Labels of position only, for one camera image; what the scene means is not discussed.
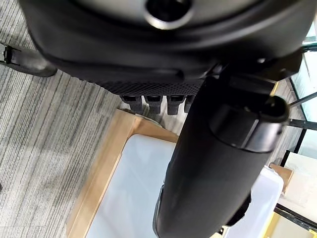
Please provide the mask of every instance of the black plastic part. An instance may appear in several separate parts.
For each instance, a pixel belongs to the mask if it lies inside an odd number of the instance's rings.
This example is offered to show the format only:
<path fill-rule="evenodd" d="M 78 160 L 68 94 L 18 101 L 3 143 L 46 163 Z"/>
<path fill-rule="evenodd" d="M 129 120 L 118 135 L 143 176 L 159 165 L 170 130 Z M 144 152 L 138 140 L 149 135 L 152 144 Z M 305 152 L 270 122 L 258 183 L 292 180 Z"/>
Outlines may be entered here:
<path fill-rule="evenodd" d="M 144 96 L 145 101 L 149 104 L 151 114 L 160 114 L 160 105 L 162 104 L 162 96 Z"/>
<path fill-rule="evenodd" d="M 195 95 L 197 80 L 217 63 L 291 54 L 301 47 L 317 5 L 264 0 L 222 21 L 162 32 L 101 17 L 72 1 L 19 2 L 47 59 L 119 95 Z M 133 87 L 121 90 L 127 83 Z"/>
<path fill-rule="evenodd" d="M 239 222 L 242 218 L 244 218 L 244 215 L 246 214 L 250 203 L 251 203 L 251 193 L 249 196 L 244 200 L 241 207 L 238 209 L 238 211 L 234 214 L 234 216 L 230 219 L 230 221 L 226 224 L 228 227 L 234 226 L 237 222 Z"/>
<path fill-rule="evenodd" d="M 190 107 L 192 103 L 194 102 L 194 99 L 195 99 L 195 95 L 190 95 L 186 97 L 185 107 L 184 107 L 185 113 L 189 113 Z"/>
<path fill-rule="evenodd" d="M 167 96 L 167 114 L 168 115 L 177 115 L 179 105 L 185 101 L 184 95 L 172 95 Z"/>
<path fill-rule="evenodd" d="M 0 48 L 4 49 L 1 52 L 4 59 L 0 60 L 0 64 L 14 70 L 40 77 L 51 77 L 57 72 L 57 68 L 35 50 L 9 46 L 3 43 L 0 43 Z"/>
<path fill-rule="evenodd" d="M 207 238 L 219 231 L 245 201 L 269 158 L 270 153 L 222 142 L 210 130 L 209 119 L 226 92 L 220 82 L 207 81 L 185 121 L 155 216 L 159 238 Z"/>
<path fill-rule="evenodd" d="M 124 103 L 130 105 L 130 109 L 135 113 L 142 114 L 142 96 L 120 96 Z"/>

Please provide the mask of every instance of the striped carpet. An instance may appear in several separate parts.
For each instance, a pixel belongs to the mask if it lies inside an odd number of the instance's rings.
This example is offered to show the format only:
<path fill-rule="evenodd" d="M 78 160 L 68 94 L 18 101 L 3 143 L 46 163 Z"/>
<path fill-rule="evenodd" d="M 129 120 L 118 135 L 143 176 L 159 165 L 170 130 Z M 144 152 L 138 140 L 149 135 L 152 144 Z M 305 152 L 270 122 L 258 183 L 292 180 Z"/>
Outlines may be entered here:
<path fill-rule="evenodd" d="M 0 41 L 34 47 L 13 0 L 0 2 Z M 118 96 L 60 71 L 40 78 L 0 66 L 0 238 L 65 237 L 113 112 L 127 108 L 120 104 Z M 145 107 L 144 115 L 179 133 L 183 105 L 178 116 L 166 109 L 165 102 L 162 114 L 151 116 Z"/>

